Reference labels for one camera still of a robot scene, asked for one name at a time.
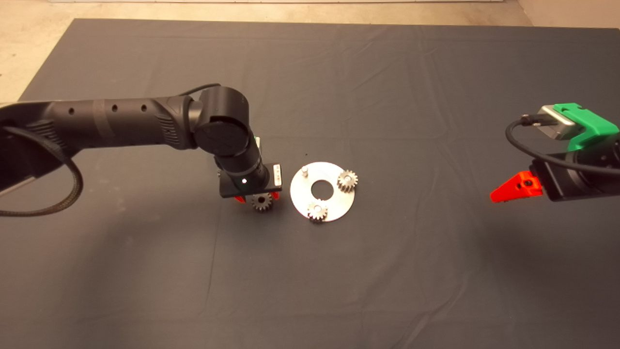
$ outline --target center hole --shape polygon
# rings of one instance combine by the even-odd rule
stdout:
[[[316,181],[312,185],[312,195],[319,200],[328,200],[334,195],[334,187],[328,181]]]

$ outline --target beige floor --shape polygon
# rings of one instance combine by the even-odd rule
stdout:
[[[579,4],[579,0],[519,1],[521,4],[517,0],[449,4],[72,4],[49,3],[46,0],[0,0],[0,102],[19,98],[74,18],[532,25],[527,12],[535,19],[535,25],[565,25],[571,21],[571,15],[573,20],[576,17],[581,19],[578,26],[597,26],[593,22],[614,23],[613,20],[598,20],[600,15],[597,13],[605,14],[603,5],[616,0],[589,0],[589,6]],[[574,2],[573,7],[565,6],[566,2]],[[582,18],[584,11],[590,11],[592,15]],[[612,12],[607,17],[616,18]]]

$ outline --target metal gear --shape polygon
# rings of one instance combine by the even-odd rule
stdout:
[[[308,205],[308,218],[313,222],[321,222],[327,217],[325,201],[317,200]]]
[[[357,174],[353,171],[345,170],[338,176],[338,188],[345,193],[355,189],[357,182]]]
[[[265,212],[272,208],[273,198],[271,194],[256,194],[252,195],[252,207],[259,212]]]

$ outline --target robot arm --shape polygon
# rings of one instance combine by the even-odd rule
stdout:
[[[569,140],[565,153],[540,154],[517,141],[516,126],[538,128],[548,137]],[[508,141],[532,156],[522,171],[491,193],[493,202],[541,196],[552,201],[620,195],[620,130],[614,124],[575,103],[544,106],[506,129]]]
[[[201,148],[215,156],[221,169],[222,197],[281,191],[280,164],[263,164],[245,96],[218,84],[204,87],[197,101],[186,93],[0,106],[0,193],[63,164],[15,129],[44,137],[69,158],[86,148],[155,144]]]

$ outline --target white label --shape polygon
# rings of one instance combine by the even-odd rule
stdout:
[[[282,173],[280,172],[280,164],[276,164],[273,166],[273,184],[278,187],[282,185]]]

